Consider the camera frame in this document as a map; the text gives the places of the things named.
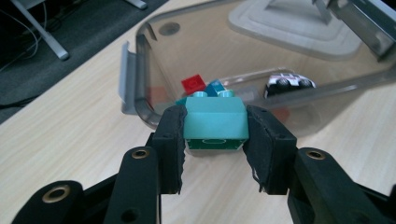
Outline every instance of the red lego brick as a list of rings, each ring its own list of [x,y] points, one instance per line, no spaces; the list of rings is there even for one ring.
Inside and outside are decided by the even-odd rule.
[[[183,85],[184,91],[187,95],[191,95],[196,91],[204,91],[206,88],[204,81],[198,74],[181,80],[181,85]]]

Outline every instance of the transparent container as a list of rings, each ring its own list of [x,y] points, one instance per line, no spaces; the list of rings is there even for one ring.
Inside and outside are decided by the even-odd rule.
[[[366,90],[396,80],[394,57],[378,60],[355,37],[344,41],[354,45],[354,51],[331,55],[315,49],[329,39],[326,35],[302,47],[276,36],[256,35],[248,30],[249,22],[233,21],[245,13],[236,10],[248,3],[209,2],[146,21],[136,35],[135,64],[127,71],[133,78],[126,91],[133,96],[124,99],[124,113],[134,107],[155,128],[165,108],[185,96],[180,81],[199,74],[206,83],[218,78],[226,89],[241,94],[245,104],[271,110],[293,134],[304,136],[323,128]],[[316,87],[264,98],[268,77],[276,73],[308,77]]]

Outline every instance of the table surface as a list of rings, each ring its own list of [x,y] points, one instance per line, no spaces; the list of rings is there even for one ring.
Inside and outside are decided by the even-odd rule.
[[[172,0],[154,12],[196,4]],[[0,222],[9,223],[38,189],[76,180],[84,189],[120,168],[123,154],[153,132],[120,112],[121,45],[136,27],[0,126]],[[298,147],[330,152],[350,177],[389,194],[396,183],[396,85],[367,91]],[[243,152],[186,155],[180,195],[163,195],[163,223],[291,223],[286,196],[259,193]]]

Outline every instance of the white toy car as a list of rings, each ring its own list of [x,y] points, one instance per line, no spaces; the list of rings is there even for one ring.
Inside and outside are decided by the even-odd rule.
[[[264,98],[285,92],[315,87],[315,83],[307,77],[293,73],[277,73],[270,76],[265,86]]]

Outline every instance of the toy car wheel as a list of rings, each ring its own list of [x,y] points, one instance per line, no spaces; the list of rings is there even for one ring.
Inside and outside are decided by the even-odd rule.
[[[300,86],[301,89],[314,87],[314,86],[312,85],[312,82],[311,82],[310,80],[308,80],[308,79],[301,79],[301,80],[298,82],[298,84],[299,84],[299,86]]]
[[[286,90],[290,86],[290,82],[285,78],[280,78],[276,81],[276,86],[281,90]]]

